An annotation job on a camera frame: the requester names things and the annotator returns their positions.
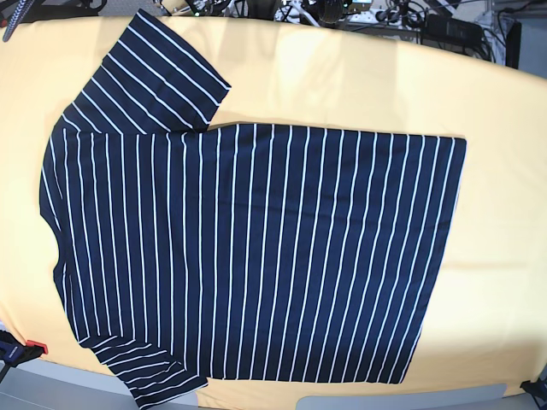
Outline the navy white striped T-shirt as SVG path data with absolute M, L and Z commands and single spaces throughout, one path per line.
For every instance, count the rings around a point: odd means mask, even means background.
M 139 11 L 54 126 L 39 210 L 78 344 L 141 409 L 212 378 L 401 383 L 466 141 L 214 128 L 230 89 Z

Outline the blue red table clamp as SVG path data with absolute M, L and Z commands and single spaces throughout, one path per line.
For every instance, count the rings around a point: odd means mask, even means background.
M 34 360 L 48 354 L 48 348 L 41 343 L 21 344 L 11 333 L 1 330 L 1 360 L 9 366 L 17 367 L 21 363 Z

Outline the grey chair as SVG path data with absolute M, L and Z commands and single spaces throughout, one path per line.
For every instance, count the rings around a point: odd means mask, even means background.
M 126 395 L 69 384 L 22 370 L 1 382 L 2 409 L 137 409 Z
M 501 399 L 506 389 L 506 384 L 490 384 L 401 395 L 307 396 L 298 400 L 296 410 L 433 409 Z

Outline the black right table clamp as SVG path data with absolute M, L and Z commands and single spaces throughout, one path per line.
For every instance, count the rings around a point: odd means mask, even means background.
M 536 381 L 524 381 L 520 388 L 530 395 L 539 410 L 547 409 L 547 384 L 545 379 L 538 378 Z

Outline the grey chair back right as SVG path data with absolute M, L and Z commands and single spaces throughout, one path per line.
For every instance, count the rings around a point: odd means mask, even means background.
M 307 396 L 298 400 L 296 410 L 433 409 L 501 399 L 506 389 L 506 384 L 490 384 L 401 395 Z

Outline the yellow table cloth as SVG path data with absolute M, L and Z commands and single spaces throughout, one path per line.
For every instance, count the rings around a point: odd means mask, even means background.
M 462 187 L 421 338 L 401 384 L 212 381 L 204 407 L 293 409 L 318 395 L 398 395 L 505 384 L 546 362 L 546 82 L 407 42 L 264 20 L 167 17 L 232 89 L 214 124 L 261 122 L 463 136 Z M 1 320 L 48 360 L 105 373 L 75 341 L 38 211 L 44 148 L 128 24 L 19 26 L 1 46 Z

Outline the grey chair back left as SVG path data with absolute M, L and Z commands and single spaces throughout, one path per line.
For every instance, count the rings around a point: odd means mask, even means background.
M 2 409 L 137 409 L 126 395 L 69 384 L 22 370 L 1 382 Z

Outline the black power adapter box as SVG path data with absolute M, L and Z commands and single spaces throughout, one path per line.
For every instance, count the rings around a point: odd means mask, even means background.
M 469 48 L 480 46 L 483 39 L 483 29 L 478 24 L 442 15 L 428 15 L 421 34 L 428 40 Z

